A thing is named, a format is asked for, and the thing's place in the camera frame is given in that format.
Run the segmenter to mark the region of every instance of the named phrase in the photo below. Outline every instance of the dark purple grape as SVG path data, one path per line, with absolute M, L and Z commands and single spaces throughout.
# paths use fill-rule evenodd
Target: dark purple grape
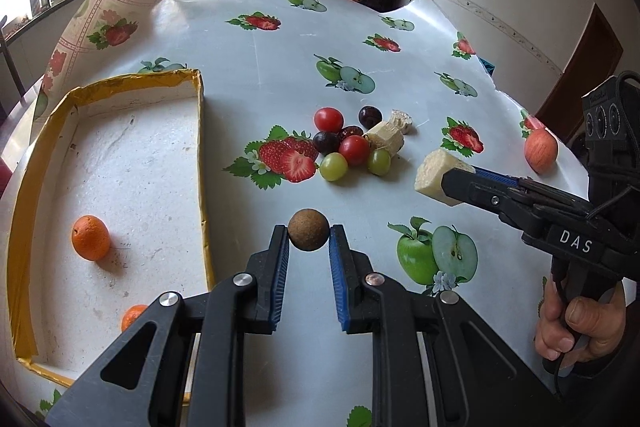
M 358 121 L 365 129 L 369 130 L 382 122 L 382 113 L 372 105 L 365 105 L 358 113 Z
M 324 156 L 340 149 L 340 138 L 334 132 L 320 131 L 314 136 L 314 147 Z
M 357 125 L 348 125 L 347 127 L 344 127 L 340 130 L 340 132 L 338 133 L 338 138 L 340 138 L 340 141 L 342 141 L 348 136 L 353 136 L 354 134 L 357 136 L 363 136 L 364 131 Z

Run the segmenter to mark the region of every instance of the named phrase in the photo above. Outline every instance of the camera lens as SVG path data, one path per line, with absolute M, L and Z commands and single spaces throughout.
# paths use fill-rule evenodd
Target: camera lens
M 593 134 L 593 117 L 591 113 L 587 114 L 587 136 L 591 136 Z
M 602 106 L 596 109 L 596 132 L 600 138 L 604 138 L 607 134 L 607 118 Z
M 620 130 L 620 114 L 618 113 L 618 106 L 614 103 L 609 107 L 609 125 L 611 126 L 611 132 L 618 134 Z

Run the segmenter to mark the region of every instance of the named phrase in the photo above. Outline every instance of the green grape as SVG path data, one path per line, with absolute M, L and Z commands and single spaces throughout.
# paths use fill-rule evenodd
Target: green grape
M 391 168 L 391 155 L 386 149 L 375 149 L 367 160 L 367 169 L 376 176 L 384 176 Z
M 328 182 L 335 182 L 342 178 L 349 169 L 347 160 L 339 152 L 332 152 L 324 157 L 320 164 L 320 175 Z

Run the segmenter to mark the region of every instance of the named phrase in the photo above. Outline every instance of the silver screw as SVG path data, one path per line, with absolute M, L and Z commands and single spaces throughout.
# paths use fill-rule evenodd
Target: silver screw
M 385 276 L 382 275 L 382 273 L 372 272 L 368 274 L 364 280 L 369 286 L 380 286 L 385 282 Z
M 445 304 L 455 304 L 460 300 L 460 296 L 451 290 L 444 290 L 440 292 L 440 300 Z
M 173 306 L 178 301 L 178 294 L 174 292 L 163 293 L 160 296 L 161 306 Z
M 248 273 L 239 273 L 234 277 L 234 284 L 236 286 L 247 286 L 251 284 L 251 281 L 254 280 Z

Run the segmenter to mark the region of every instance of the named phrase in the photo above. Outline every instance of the fruit-patterned tablecloth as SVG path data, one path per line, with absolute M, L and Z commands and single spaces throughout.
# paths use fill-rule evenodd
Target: fruit-patterned tablecloth
M 454 287 L 542 375 L 532 340 L 549 256 L 492 214 L 414 191 L 423 158 L 444 148 L 473 165 L 586 196 L 587 175 L 562 145 L 548 175 L 530 169 L 524 139 L 539 123 L 495 89 L 472 44 L 432 0 L 382 15 L 349 0 L 86 0 L 51 57 L 33 134 L 73 87 L 197 68 L 218 279 L 263 250 L 274 225 L 316 208 L 345 226 L 351 248 L 369 254 L 377 271 L 408 289 Z M 347 126 L 358 125 L 365 105 L 385 119 L 393 109 L 406 112 L 414 122 L 386 176 L 357 168 L 328 182 L 316 167 L 321 157 L 295 172 L 270 160 L 282 143 L 313 155 L 308 137 L 318 108 L 338 109 Z M 450 251 L 459 255 L 445 263 Z M 13 359 L 6 313 L 0 333 L 0 377 L 25 406 L 46 413 L 54 386 Z M 326 246 L 292 249 L 282 321 L 273 336 L 247 338 L 245 364 L 247 425 L 366 425 L 370 337 L 340 331 Z

